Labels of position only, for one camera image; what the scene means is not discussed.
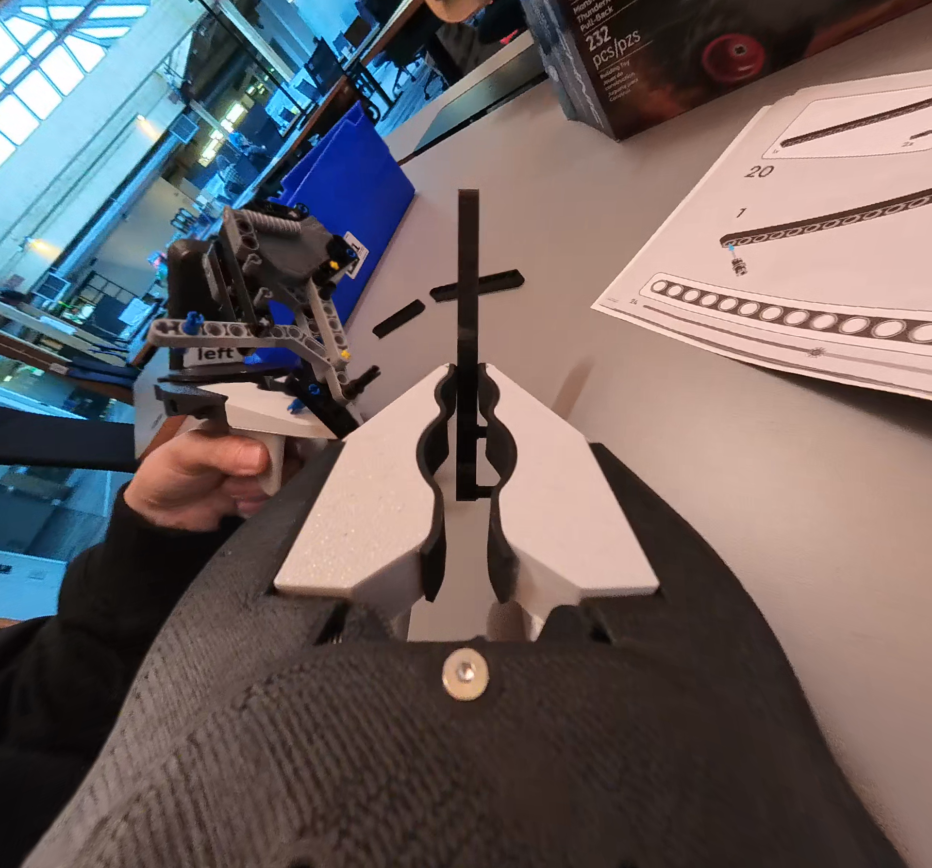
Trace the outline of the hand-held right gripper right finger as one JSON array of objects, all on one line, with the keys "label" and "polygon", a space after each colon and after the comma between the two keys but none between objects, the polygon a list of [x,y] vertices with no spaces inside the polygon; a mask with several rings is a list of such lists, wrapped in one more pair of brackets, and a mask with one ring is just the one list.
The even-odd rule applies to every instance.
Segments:
[{"label": "hand-held right gripper right finger", "polygon": [[659,580],[586,437],[498,368],[479,367],[489,494],[487,571],[527,639],[552,611],[654,595]]}]

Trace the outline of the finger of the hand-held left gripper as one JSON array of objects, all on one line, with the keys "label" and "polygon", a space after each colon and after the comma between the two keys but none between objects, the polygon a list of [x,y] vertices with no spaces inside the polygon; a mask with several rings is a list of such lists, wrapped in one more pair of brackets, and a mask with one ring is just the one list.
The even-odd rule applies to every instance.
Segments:
[{"label": "finger of the hand-held left gripper", "polygon": [[296,400],[280,391],[262,389],[251,382],[201,385],[200,389],[224,397],[227,423],[236,431],[301,440],[337,439],[337,435],[309,409],[292,410]]}]

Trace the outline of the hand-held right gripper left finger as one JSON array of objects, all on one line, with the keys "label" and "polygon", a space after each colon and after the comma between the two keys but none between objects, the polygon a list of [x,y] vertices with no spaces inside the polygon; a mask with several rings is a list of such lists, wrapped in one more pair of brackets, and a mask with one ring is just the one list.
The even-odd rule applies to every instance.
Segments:
[{"label": "hand-held right gripper left finger", "polygon": [[433,370],[343,441],[275,578],[276,591],[370,606],[390,620],[433,602],[447,560],[445,500],[456,367]]}]

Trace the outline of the grey black toy brick chassis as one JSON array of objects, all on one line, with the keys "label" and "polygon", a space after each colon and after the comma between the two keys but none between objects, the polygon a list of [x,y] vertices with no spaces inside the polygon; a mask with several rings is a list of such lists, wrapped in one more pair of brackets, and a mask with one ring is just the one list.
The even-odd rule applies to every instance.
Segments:
[{"label": "grey black toy brick chassis", "polygon": [[255,344],[276,349],[290,367],[281,392],[296,400],[292,410],[309,409],[339,440],[356,431],[355,401],[380,373],[373,366],[356,378],[348,374],[349,343],[333,304],[352,256],[343,236],[302,206],[251,202],[224,209],[209,239],[183,240],[218,241],[236,256],[244,283],[239,304],[267,319]]}]

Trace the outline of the long black pinned brick beam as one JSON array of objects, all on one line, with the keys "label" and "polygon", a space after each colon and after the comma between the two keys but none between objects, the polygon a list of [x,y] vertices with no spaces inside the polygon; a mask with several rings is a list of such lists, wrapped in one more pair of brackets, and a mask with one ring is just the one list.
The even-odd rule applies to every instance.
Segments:
[{"label": "long black pinned brick beam", "polygon": [[490,498],[492,488],[477,480],[478,442],[487,426],[480,416],[492,413],[492,383],[479,362],[480,193],[458,194],[457,429],[456,498],[473,502]]}]

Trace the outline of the person's left forearm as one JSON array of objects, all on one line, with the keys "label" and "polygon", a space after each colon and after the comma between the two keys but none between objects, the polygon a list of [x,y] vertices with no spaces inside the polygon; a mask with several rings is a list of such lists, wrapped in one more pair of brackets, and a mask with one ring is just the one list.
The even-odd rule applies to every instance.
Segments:
[{"label": "person's left forearm", "polygon": [[181,596],[243,519],[159,528],[117,497],[102,541],[74,559],[54,616],[1,637],[1,865],[16,867],[70,801]]}]

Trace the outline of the person's left hand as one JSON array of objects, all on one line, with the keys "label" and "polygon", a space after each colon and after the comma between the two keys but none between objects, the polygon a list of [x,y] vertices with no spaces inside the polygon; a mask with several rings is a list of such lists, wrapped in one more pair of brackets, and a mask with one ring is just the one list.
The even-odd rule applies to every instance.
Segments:
[{"label": "person's left hand", "polygon": [[227,518],[245,520],[262,509],[269,497],[260,478],[270,465],[262,442],[195,429],[148,455],[122,498],[150,525],[212,532]]}]

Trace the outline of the short black brick beam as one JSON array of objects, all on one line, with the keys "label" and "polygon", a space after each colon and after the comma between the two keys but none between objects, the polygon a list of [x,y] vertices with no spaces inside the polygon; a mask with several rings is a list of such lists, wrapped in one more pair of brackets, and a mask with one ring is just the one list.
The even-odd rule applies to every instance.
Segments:
[{"label": "short black brick beam", "polygon": [[403,305],[401,309],[388,315],[372,328],[372,333],[379,338],[384,339],[395,330],[403,327],[413,319],[423,314],[426,310],[425,304],[421,300],[413,300]]}]

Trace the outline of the blue parts bin with tag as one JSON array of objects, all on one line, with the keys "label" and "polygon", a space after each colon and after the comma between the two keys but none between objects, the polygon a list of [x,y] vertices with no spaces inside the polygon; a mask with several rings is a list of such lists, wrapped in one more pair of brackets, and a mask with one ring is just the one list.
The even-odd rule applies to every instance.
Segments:
[{"label": "blue parts bin with tag", "polygon": [[345,323],[415,198],[415,188],[356,103],[283,179],[274,204],[302,205],[359,255],[336,287],[333,304]]}]

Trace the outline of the medium black brick beam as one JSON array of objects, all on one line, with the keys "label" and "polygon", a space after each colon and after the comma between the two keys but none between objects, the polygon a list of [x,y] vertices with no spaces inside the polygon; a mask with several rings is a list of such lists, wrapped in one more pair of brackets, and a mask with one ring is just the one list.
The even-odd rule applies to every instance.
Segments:
[{"label": "medium black brick beam", "polygon": [[[521,288],[525,278],[518,269],[479,277],[477,280],[477,294],[483,296],[498,292],[508,292]],[[435,287],[429,291],[436,303],[455,302],[459,300],[460,283],[453,282]]]}]

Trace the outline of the white instruction booklet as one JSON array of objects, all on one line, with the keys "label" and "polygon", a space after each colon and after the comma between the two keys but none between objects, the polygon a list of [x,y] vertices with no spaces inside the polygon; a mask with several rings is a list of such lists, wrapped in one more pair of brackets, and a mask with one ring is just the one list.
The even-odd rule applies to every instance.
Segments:
[{"label": "white instruction booklet", "polygon": [[762,107],[593,303],[767,369],[931,396],[931,71]]}]

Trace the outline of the black toy set box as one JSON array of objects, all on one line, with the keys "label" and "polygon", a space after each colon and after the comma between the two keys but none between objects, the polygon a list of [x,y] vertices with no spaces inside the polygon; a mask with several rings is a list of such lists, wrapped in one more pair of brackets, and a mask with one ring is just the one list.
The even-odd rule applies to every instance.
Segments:
[{"label": "black toy set box", "polygon": [[519,0],[565,116],[625,140],[930,0]]}]

